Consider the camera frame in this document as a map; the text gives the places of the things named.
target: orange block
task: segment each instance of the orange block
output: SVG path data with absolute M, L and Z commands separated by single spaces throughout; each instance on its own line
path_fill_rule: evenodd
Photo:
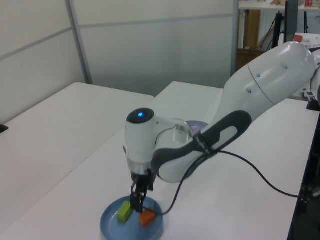
M 142 225 L 142 227 L 147 226 L 149 223 L 155 220 L 155 218 L 156 215 L 152 211 L 144 210 L 142 213 L 139 214 L 139 222 Z

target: white wall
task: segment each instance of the white wall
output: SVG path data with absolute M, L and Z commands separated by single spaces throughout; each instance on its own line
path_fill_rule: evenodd
M 0 123 L 85 82 L 65 0 L 0 0 Z
M 223 88 L 230 78 L 234 1 L 71 5 L 95 85 L 156 96 L 172 81 Z

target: monitor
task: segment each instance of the monitor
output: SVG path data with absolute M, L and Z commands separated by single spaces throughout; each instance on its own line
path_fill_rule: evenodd
M 298 24 L 299 0 L 287 0 L 284 11 L 284 43 L 292 41 Z

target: black cable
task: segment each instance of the black cable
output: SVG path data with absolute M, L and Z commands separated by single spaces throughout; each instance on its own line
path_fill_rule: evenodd
M 268 46 L 266 47 L 266 51 L 268 51 L 270 44 L 274 41 L 274 39 L 272 38 L 271 41 L 269 42 Z
M 232 152 L 228 152 L 228 151 L 218 151 L 216 153 L 221 153 L 221 154 L 227 154 L 227 155 L 231 155 L 231 156 L 234 156 L 238 159 L 241 159 L 242 161 L 246 162 L 247 164 L 249 164 L 259 175 L 260 177 L 271 187 L 273 188 L 274 190 L 276 190 L 277 192 L 283 194 L 283 195 L 286 195 L 286 196 L 289 196 L 289 197 L 292 197 L 292 198 L 297 198 L 297 199 L 301 199 L 300 196 L 298 195 L 293 195 L 293 194 L 290 194 L 290 193 L 286 193 L 284 191 L 281 191 L 280 189 L 276 188 L 275 186 L 273 186 L 266 178 L 265 176 L 257 169 L 257 167 L 255 165 L 253 165 L 251 162 L 249 162 L 248 160 L 246 160 L 245 158 L 243 158 L 242 156 L 239 156 L 237 154 L 234 154 Z M 184 180 L 187 178 L 188 176 L 188 173 L 190 172 L 190 170 L 197 164 L 197 162 L 201 161 L 203 158 L 206 158 L 207 156 L 204 156 L 204 155 L 201 155 L 200 157 L 198 157 L 194 162 L 193 164 L 191 164 L 191 166 L 187 169 L 187 171 L 185 172 L 185 174 L 183 175 L 181 181 L 180 181 L 180 184 L 176 190 L 176 193 L 174 195 L 174 198 L 173 198 L 173 201 L 171 203 L 171 206 L 169 207 L 169 209 L 165 212 L 157 212 L 157 211 L 154 211 L 154 210 L 151 210 L 151 209 L 148 209 L 147 207 L 143 206 L 143 209 L 149 211 L 149 212 L 152 212 L 154 213 L 155 215 L 157 216 L 163 216 L 163 215 L 166 215 L 168 214 L 171 209 L 173 208 L 173 206 L 175 205 L 175 202 L 177 200 L 177 197 L 178 197 L 178 194 L 179 194 L 179 191 L 180 191 L 180 188 L 182 186 L 182 183 L 184 182 Z
M 180 181 L 180 184 L 176 190 L 176 193 L 174 195 L 174 199 L 171 203 L 171 206 L 169 207 L 169 209 L 165 212 L 157 212 L 157 211 L 154 211 L 154 210 L 151 210 L 151 209 L 148 209 L 147 207 L 143 206 L 143 209 L 149 211 L 149 212 L 153 212 L 155 215 L 157 216 L 163 216 L 163 215 L 166 215 L 167 213 L 169 213 L 171 211 L 171 209 L 173 208 L 173 206 L 175 205 L 175 202 L 177 200 L 177 197 L 178 197 L 178 194 L 179 194 L 179 191 L 180 191 L 180 188 L 182 186 L 182 183 L 184 182 L 184 180 L 187 178 L 188 176 L 188 173 L 190 172 L 190 170 L 197 164 L 197 162 L 201 161 L 203 158 L 206 158 L 206 156 L 204 155 L 201 155 L 200 157 L 198 157 L 192 164 L 191 166 L 187 169 L 187 171 L 185 172 L 185 174 L 183 175 L 181 181 Z
M 269 31 L 266 33 L 265 38 L 263 39 L 263 42 L 262 42 L 261 45 L 260 45 L 260 48 L 262 48 L 262 45 L 265 43 L 265 41 L 266 41 L 266 39 L 267 39 L 267 37 L 268 37 L 268 34 L 269 34 L 272 26 L 274 25 L 275 21 L 276 21 L 276 18 L 274 18 L 273 22 L 271 23 L 271 26 L 270 26 L 270 28 L 269 28 Z
M 293 195 L 293 194 L 290 194 L 290 193 L 286 193 L 284 191 L 281 191 L 280 189 L 276 188 L 275 186 L 273 186 L 266 178 L 265 176 L 263 176 L 263 174 L 258 170 L 258 168 L 256 168 L 255 165 L 253 165 L 251 162 L 249 162 L 247 159 L 243 158 L 242 156 L 239 156 L 237 154 L 234 154 L 232 152 L 228 152 L 228 151 L 218 151 L 218 153 L 222 153 L 222 154 L 228 154 L 228 155 L 231 155 L 231 156 L 234 156 L 238 159 L 241 159 L 242 161 L 246 162 L 247 164 L 249 164 L 251 167 L 253 167 L 253 169 L 260 175 L 260 177 L 271 187 L 273 188 L 274 190 L 276 190 L 277 192 L 281 193 L 281 194 L 284 194 L 286 196 L 289 196 L 289 197 L 292 197 L 292 198 L 297 198 L 297 199 L 301 199 L 298 195 Z

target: white table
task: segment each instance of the white table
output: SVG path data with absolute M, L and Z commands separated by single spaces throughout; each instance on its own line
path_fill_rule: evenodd
M 168 117 L 208 122 L 222 89 L 173 82 L 148 106 Z M 318 112 L 285 100 L 259 117 L 226 150 L 255 164 L 275 186 L 298 194 Z M 100 217 L 130 194 L 132 180 L 119 130 L 29 209 L 0 240 L 101 240 Z M 177 184 L 159 180 L 148 193 L 166 210 Z M 183 184 L 164 217 L 164 240 L 282 240 L 289 233 L 296 199 L 270 188 L 246 163 L 219 154 Z
M 0 134 L 0 234 L 153 97 L 74 83 Z
M 266 1 L 257 1 L 257 0 L 241 0 L 239 1 L 239 9 L 248 9 L 248 10 L 285 10 L 284 5 L 274 5 L 271 4 L 273 0 L 266 0 Z M 320 12 L 319 7 L 310 7 L 305 6 L 305 3 L 298 6 L 298 11 L 301 12 Z
M 300 35 L 303 37 L 301 42 L 302 45 L 310 48 L 319 48 L 320 47 L 320 34 L 312 34 L 312 33 L 296 33 L 295 35 Z M 281 33 L 279 36 L 278 45 L 284 44 L 284 35 Z

